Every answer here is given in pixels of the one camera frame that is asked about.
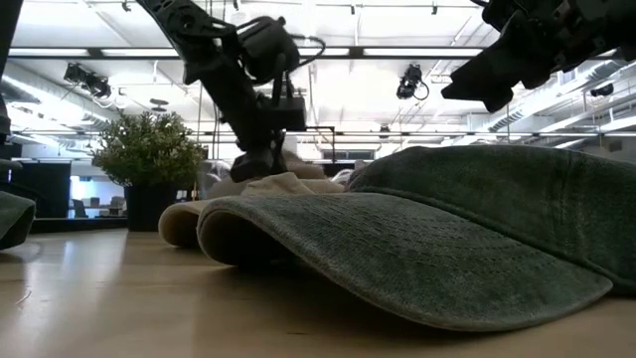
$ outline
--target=wooden table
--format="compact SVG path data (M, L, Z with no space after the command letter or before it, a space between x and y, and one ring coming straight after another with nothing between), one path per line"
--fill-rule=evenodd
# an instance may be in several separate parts
M636 301L515 333L422 327L310 269L224 268L125 231L0 254L0 357L628 357Z

